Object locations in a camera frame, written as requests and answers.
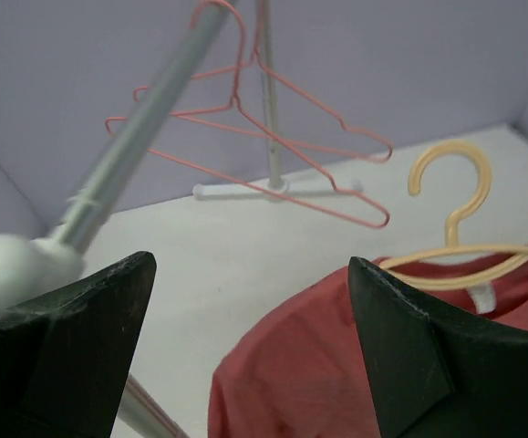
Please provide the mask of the red t shirt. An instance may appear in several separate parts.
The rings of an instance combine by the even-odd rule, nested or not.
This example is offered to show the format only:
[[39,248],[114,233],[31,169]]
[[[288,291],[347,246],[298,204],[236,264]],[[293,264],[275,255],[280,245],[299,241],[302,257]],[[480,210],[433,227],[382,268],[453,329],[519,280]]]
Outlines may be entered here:
[[[492,254],[457,265],[415,261],[405,276],[447,279],[491,268]],[[381,437],[348,290],[347,266],[287,299],[253,326],[212,376],[208,437]],[[492,281],[493,292],[434,297],[528,329],[528,261]]]

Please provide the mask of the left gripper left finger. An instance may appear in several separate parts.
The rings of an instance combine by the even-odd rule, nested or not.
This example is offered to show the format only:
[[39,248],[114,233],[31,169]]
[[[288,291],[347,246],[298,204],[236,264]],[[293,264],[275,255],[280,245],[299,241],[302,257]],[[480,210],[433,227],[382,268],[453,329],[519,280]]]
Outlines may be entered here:
[[0,311],[0,438],[110,436],[156,269],[137,252]]

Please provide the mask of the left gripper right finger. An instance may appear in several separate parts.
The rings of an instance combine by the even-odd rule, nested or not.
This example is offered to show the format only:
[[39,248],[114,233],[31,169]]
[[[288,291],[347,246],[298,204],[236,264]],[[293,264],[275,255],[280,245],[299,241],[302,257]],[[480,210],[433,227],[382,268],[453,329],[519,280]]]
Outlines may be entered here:
[[349,295],[384,437],[528,437],[528,330],[473,315],[366,259]]

